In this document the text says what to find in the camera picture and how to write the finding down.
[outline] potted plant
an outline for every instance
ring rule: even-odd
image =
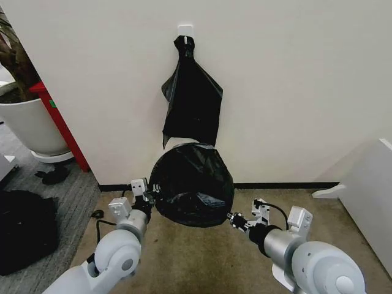
[[[1,7],[0,63],[15,80],[0,86],[0,121],[42,162],[61,161],[55,159],[61,154],[72,156],[42,101],[29,91],[40,77]]]

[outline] white furniture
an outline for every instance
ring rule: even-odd
[[[392,144],[377,140],[339,185],[313,197],[339,198],[392,276]]]
[[[16,166],[15,156],[0,154],[0,181]]]

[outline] black cloth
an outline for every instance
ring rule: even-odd
[[[55,216],[53,198],[0,191],[0,275],[25,268],[57,248]]]
[[[220,225],[232,208],[233,178],[211,145],[188,143],[165,153],[151,172],[149,189],[154,185],[157,210],[183,225]]]
[[[193,38],[179,36],[174,44],[178,63],[173,75],[162,85],[169,102],[164,148],[171,137],[192,138],[215,146],[223,90],[194,58]]]
[[[37,171],[35,176],[38,178],[42,178],[42,184],[45,185],[54,185],[65,181],[65,179],[69,176],[70,171],[62,166],[55,165],[55,169],[45,173],[44,171]]]

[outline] adhesive hook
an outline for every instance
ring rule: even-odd
[[[177,27],[178,36],[194,37],[194,26],[192,24],[181,24]]]

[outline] soil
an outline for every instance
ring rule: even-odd
[[[13,89],[0,96],[0,104],[11,104],[11,103],[19,103],[22,102],[19,95],[19,89]]]

